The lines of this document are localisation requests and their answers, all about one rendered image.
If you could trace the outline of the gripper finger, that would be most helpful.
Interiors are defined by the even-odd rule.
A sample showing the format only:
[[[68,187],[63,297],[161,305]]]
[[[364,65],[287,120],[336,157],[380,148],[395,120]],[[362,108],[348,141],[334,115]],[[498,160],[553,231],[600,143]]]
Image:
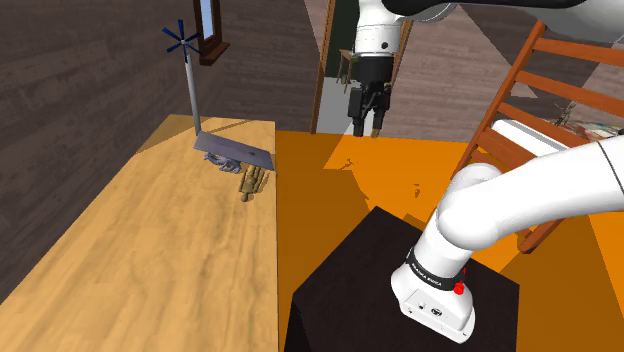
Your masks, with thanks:
[[[385,83],[371,98],[372,110],[374,111],[372,131],[370,134],[372,138],[378,137],[381,132],[385,113],[390,108],[391,93],[392,85],[390,83]]]
[[[364,134],[364,120],[362,116],[363,92],[361,88],[354,87],[350,91],[347,116],[352,119],[353,132],[356,137]]]

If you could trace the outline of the grey stand with blue pinwheel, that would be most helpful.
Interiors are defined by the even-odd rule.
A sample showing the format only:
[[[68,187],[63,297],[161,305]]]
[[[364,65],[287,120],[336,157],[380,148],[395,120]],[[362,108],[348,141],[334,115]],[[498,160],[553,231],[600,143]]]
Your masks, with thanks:
[[[182,19],[178,19],[177,24],[179,28],[178,34],[175,34],[167,27],[164,27],[162,29],[162,32],[177,41],[176,44],[172,45],[167,49],[168,53],[173,52],[177,48],[180,48],[183,52],[190,105],[192,109],[194,130],[196,135],[193,147],[196,150],[202,151],[204,153],[210,152],[218,154],[240,162],[247,163],[249,165],[255,165],[262,167],[266,170],[274,171],[275,168],[273,165],[272,157],[267,150],[202,131],[201,119],[198,111],[198,101],[196,96],[192,60],[190,58],[190,51],[194,51],[199,54],[199,51],[191,44],[193,40],[199,37],[199,33],[196,32],[193,35],[186,36],[184,32],[184,21]]]

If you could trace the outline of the wooden jointed mannequin figure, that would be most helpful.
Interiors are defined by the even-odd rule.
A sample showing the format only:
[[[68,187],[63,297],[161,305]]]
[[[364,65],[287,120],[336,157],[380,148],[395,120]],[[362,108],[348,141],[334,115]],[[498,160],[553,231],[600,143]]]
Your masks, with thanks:
[[[238,191],[241,193],[241,201],[247,202],[251,195],[257,193],[264,181],[266,170],[262,167],[251,165],[242,175]]]

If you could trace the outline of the blue-grey small figure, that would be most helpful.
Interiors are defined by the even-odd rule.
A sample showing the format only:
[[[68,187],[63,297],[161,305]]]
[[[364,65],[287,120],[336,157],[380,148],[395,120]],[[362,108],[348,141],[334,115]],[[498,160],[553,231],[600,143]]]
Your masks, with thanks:
[[[238,174],[241,171],[240,161],[237,161],[237,160],[225,157],[225,156],[206,152],[204,154],[204,159],[218,166],[219,170],[222,172],[230,172],[230,173]]]

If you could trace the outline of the dark wooden framed window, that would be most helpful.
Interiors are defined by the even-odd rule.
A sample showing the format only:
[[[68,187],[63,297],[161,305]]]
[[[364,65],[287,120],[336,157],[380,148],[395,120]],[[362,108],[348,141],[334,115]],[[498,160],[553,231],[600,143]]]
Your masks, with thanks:
[[[230,43],[222,38],[222,17],[220,0],[193,0],[199,63],[212,66],[229,48]]]

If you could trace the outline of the dark robot stand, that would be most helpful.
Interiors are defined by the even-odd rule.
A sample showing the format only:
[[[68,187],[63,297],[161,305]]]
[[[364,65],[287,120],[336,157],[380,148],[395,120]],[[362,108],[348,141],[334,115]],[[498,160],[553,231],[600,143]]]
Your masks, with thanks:
[[[470,260],[476,323],[463,344],[404,316],[391,274],[420,229],[376,207],[293,293],[284,352],[516,352],[519,286]]]

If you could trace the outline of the light wooden table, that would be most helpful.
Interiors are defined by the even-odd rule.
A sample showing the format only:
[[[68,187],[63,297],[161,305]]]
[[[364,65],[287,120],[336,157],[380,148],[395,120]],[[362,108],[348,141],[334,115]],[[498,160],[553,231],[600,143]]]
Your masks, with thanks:
[[[170,115],[0,303],[0,352],[279,352],[276,184]]]

